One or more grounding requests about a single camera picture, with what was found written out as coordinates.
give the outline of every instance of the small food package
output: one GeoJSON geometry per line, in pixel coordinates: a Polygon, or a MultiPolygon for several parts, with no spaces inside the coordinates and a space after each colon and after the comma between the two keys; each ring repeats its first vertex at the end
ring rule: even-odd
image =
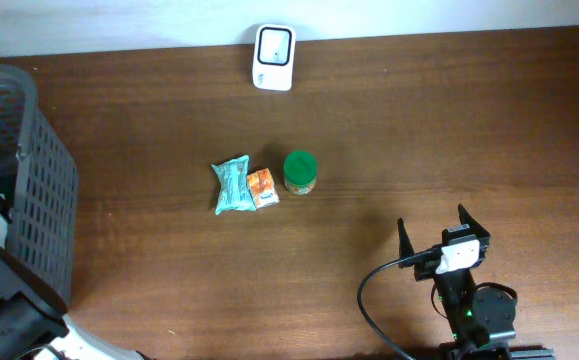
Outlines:
{"type": "Polygon", "coordinates": [[[225,210],[256,211],[247,187],[249,156],[229,160],[222,165],[211,165],[220,180],[220,196],[216,215],[225,210]]]}
{"type": "Polygon", "coordinates": [[[251,189],[251,196],[256,209],[280,202],[269,169],[256,171],[247,176],[247,184],[249,189],[251,189]]]}

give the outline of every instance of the jar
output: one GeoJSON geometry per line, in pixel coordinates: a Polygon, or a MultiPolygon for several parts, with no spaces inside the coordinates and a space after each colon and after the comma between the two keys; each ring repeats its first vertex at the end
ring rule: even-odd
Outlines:
{"type": "Polygon", "coordinates": [[[316,186],[318,162],[310,153],[294,151],[285,159],[285,187],[295,195],[306,195],[316,186]]]}

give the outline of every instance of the wooden table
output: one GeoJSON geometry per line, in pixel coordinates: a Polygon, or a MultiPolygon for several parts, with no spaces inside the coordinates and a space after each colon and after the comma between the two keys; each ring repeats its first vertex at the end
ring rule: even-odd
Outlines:
{"type": "MultiPolygon", "coordinates": [[[[477,282],[520,296],[516,345],[579,359],[579,27],[301,42],[294,88],[252,46],[0,59],[29,71],[80,171],[73,318],[159,359],[387,351],[356,306],[374,267],[458,224],[492,234],[477,282]],[[306,149],[318,185],[290,195],[306,149]],[[209,164],[271,168],[281,202],[215,216],[209,164]]],[[[366,307],[405,347],[451,340],[411,269],[366,307]]]]}

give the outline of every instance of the gray basket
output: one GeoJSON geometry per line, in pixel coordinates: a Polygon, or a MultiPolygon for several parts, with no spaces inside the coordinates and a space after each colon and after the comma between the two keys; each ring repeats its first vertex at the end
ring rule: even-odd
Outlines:
{"type": "Polygon", "coordinates": [[[6,250],[69,304],[78,170],[37,95],[29,74],[0,66],[0,178],[16,179],[6,250]]]}

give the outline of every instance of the teal pouch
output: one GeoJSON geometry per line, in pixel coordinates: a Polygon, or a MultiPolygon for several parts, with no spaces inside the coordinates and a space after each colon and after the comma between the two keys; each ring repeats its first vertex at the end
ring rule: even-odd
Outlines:
{"type": "Polygon", "coordinates": [[[211,167],[220,180],[216,215],[226,210],[256,211],[256,205],[247,186],[248,155],[211,167]]]}

